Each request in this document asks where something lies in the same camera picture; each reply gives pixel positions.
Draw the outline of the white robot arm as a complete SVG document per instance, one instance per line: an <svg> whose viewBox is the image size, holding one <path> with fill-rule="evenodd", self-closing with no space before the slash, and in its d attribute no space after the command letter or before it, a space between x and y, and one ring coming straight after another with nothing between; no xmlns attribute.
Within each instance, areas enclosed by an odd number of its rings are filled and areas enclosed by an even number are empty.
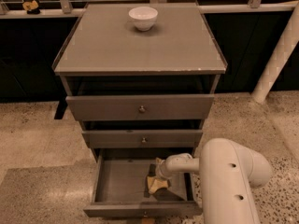
<svg viewBox="0 0 299 224"><path fill-rule="evenodd" d="M205 224L298 224L299 162L265 96L291 55L279 42L253 94L216 98L199 158L168 158L166 176L200 173Z"/></svg>

